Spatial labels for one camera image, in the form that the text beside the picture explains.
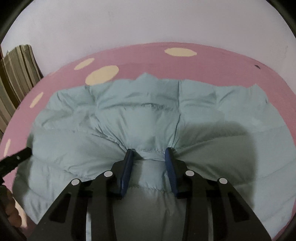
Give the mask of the person's left hand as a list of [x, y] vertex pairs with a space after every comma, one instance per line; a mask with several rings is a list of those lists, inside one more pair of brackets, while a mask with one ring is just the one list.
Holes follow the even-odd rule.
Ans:
[[20, 228], [22, 219], [19, 211], [16, 209], [16, 202], [11, 191], [4, 185], [1, 185], [1, 202], [10, 224], [16, 228]]

